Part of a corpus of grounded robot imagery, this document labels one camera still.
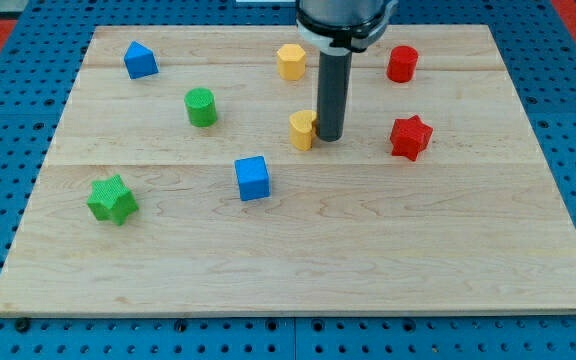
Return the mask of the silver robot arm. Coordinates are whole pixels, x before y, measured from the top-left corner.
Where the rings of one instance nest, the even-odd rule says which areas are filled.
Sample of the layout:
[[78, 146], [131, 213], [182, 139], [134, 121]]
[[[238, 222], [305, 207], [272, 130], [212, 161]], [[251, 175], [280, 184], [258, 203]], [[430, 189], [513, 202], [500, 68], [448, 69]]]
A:
[[397, 0], [297, 0], [299, 34], [319, 50], [317, 137], [343, 134], [352, 56], [381, 38]]

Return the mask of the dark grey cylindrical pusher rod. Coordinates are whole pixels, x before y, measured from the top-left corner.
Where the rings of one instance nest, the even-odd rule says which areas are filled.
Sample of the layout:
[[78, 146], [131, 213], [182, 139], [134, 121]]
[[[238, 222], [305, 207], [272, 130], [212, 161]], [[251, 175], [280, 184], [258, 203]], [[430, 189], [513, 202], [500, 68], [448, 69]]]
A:
[[326, 142], [343, 134], [352, 54], [333, 56], [320, 53], [317, 92], [317, 136]]

